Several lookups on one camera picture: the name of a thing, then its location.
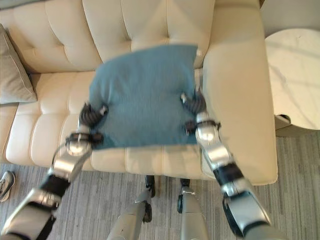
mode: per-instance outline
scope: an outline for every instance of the carpet floor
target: carpet floor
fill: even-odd
[[[297,138],[277,138],[279,177],[255,189],[273,224],[291,240],[320,239],[320,133]],[[0,228],[30,189],[46,174],[41,167],[1,164],[0,174],[14,171],[16,185],[10,198],[0,203]],[[180,181],[156,176],[152,199],[153,219],[142,225],[141,240],[180,239],[177,212]],[[235,240],[222,209],[222,196],[214,181],[191,181],[206,217],[211,239]],[[82,172],[68,189],[56,212],[50,240],[105,240],[117,217],[144,188],[142,175]]]

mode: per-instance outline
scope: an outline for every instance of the white round side table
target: white round side table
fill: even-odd
[[[320,31],[286,29],[265,44],[276,135],[320,130]]]

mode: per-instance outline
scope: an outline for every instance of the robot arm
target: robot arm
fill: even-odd
[[[195,100],[181,95],[184,105],[196,114],[195,136],[223,194],[223,209],[232,232],[246,240],[286,240],[271,226],[270,218],[252,184],[242,174],[233,155],[221,142],[220,124],[209,118],[206,102],[199,90]]]
[[[1,232],[2,240],[47,239],[56,218],[53,212],[59,207],[69,185],[82,170],[92,153],[92,146],[102,141],[102,135],[91,134],[107,109],[95,112],[86,104],[80,114],[77,131],[67,139],[63,154],[54,159],[47,178],[33,188],[23,202],[7,219]]]

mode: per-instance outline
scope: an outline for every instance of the tufted sofa back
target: tufted sofa back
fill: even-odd
[[[0,11],[29,73],[93,71],[116,56],[161,44],[209,46],[215,0],[46,0]]]

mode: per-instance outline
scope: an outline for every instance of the sneaker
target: sneaker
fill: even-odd
[[[9,198],[10,190],[16,183],[16,176],[12,171],[4,172],[0,180],[0,203]]]

